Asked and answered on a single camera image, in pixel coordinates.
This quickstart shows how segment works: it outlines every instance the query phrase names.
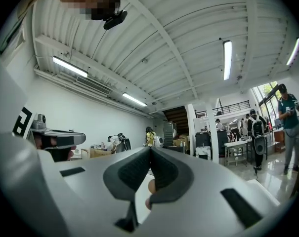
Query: person with backpack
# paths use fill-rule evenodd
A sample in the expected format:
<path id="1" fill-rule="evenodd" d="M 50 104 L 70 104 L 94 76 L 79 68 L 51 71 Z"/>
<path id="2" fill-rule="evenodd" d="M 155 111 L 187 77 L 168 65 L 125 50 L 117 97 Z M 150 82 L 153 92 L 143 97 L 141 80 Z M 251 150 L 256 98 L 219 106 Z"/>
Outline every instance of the person with backpack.
<path id="1" fill-rule="evenodd" d="M 299 171 L 299 119 L 296 109 L 299 111 L 299 101 L 293 94 L 287 92 L 284 84 L 279 85 L 281 97 L 278 100 L 279 120 L 283 121 L 284 142 L 286 145 L 286 159 L 283 173 L 288 174 L 288 168 L 294 147 L 295 158 L 293 171 Z"/>
<path id="2" fill-rule="evenodd" d="M 154 145 L 155 136 L 156 133 L 154 130 L 150 126 L 146 127 L 146 147 L 152 147 Z"/>
<path id="3" fill-rule="evenodd" d="M 248 136 L 251 136 L 252 141 L 253 141 L 253 148 L 254 148 L 254 151 L 255 151 L 255 162 L 256 162 L 256 165 L 254 166 L 255 170 L 261 170 L 261 163 L 262 163 L 262 159 L 263 159 L 263 155 L 259 155 L 256 152 L 255 137 L 253 135 L 253 123 L 258 122 L 258 121 L 261 121 L 263 127 L 266 127 L 267 123 L 264 120 L 264 118 L 260 115 L 258 115 L 258 117 L 257 117 L 256 111 L 254 109 L 251 109 L 250 110 L 250 117 L 248 119 L 248 129 L 247 130 L 248 130 Z"/>

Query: ceiling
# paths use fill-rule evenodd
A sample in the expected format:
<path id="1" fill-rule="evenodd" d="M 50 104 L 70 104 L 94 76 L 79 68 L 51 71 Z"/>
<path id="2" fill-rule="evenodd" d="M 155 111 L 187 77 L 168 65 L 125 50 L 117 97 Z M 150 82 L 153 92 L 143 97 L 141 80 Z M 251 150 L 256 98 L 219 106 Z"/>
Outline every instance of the ceiling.
<path id="1" fill-rule="evenodd" d="M 299 29 L 280 0 L 122 0 L 121 8 L 125 21 L 105 31 L 101 21 L 80 20 L 59 0 L 38 0 L 33 41 L 41 76 L 145 116 L 289 76 L 285 64 Z M 225 40 L 233 42 L 233 58 L 223 81 Z M 111 93 L 74 83 L 77 75 L 52 56 L 88 71 Z"/>

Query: pipe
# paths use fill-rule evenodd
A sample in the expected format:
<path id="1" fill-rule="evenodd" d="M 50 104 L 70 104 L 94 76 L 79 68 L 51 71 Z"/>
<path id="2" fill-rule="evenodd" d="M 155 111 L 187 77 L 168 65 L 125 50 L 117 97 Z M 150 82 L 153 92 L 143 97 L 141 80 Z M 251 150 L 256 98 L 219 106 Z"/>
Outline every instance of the pipe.
<path id="1" fill-rule="evenodd" d="M 100 101 L 106 102 L 106 103 L 108 103 L 108 104 L 110 104 L 112 106 L 116 106 L 116 107 L 120 108 L 120 110 L 124 109 L 125 111 L 132 112 L 134 114 L 138 114 L 138 115 L 144 116 L 146 118 L 151 118 L 151 119 L 153 118 L 151 115 L 148 115 L 146 113 L 142 113 L 140 111 L 134 110 L 134 109 L 132 109 L 130 107 L 127 107 L 127 106 L 125 106 L 123 104 L 119 104 L 119 103 L 117 103 L 117 102 L 115 102 L 113 100 L 107 99 L 105 97 L 98 96 L 98 95 L 92 93 L 91 91 L 88 91 L 88 90 L 85 90 L 85 89 L 83 89 L 81 87 L 75 86 L 74 84 L 66 82 L 66 81 L 64 81 L 64 80 L 62 80 L 60 78 L 57 78 L 56 76 L 52 76 L 52 75 L 50 75 L 48 73 L 45 73 L 45 72 L 37 70 L 37 69 L 34 69 L 34 71 L 35 71 L 35 73 L 37 75 L 39 75 L 41 77 L 47 78 L 49 80 L 53 80 L 53 81 L 58 82 L 58 83 L 60 83 L 60 84 L 62 84 L 64 86 L 70 87 L 71 89 L 75 89 L 75 90 L 77 90 L 77 91 L 79 91 L 79 92 L 81 92 L 83 94 L 86 94 L 86 95 L 88 95 L 90 97 L 93 97 L 93 98 L 98 99 Z"/>

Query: man in green shirt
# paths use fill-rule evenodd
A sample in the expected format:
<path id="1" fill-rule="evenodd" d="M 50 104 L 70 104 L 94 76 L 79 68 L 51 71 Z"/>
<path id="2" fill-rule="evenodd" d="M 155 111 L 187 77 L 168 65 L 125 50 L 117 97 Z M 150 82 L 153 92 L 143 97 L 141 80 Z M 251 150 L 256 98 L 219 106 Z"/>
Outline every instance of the man in green shirt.
<path id="1" fill-rule="evenodd" d="M 293 171 L 299 170 L 299 120 L 296 109 L 299 111 L 299 104 L 296 97 L 288 94 L 284 84 L 279 85 L 281 98 L 278 101 L 279 119 L 283 120 L 285 133 L 286 160 L 284 174 L 288 174 L 288 168 L 292 157 L 294 147 L 295 158 Z"/>

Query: white table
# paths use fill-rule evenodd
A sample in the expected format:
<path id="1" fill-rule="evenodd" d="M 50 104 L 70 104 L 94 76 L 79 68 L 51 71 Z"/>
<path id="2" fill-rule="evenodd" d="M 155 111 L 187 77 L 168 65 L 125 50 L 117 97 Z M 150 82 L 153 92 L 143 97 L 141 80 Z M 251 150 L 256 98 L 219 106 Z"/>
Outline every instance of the white table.
<path id="1" fill-rule="evenodd" d="M 246 140 L 241 140 L 241 141 L 235 141 L 235 142 L 230 142 L 230 143 L 225 143 L 224 144 L 224 147 L 225 147 L 225 162 L 224 162 L 224 165 L 226 166 L 226 163 L 230 163 L 230 162 L 235 162 L 236 160 L 229 160 L 229 149 L 230 148 L 240 148 L 242 147 L 243 145 L 246 145 L 246 158 L 244 157 L 241 157 L 241 160 L 237 160 L 237 161 L 246 161 L 246 165 L 247 165 L 247 158 L 248 158 L 248 141 Z"/>

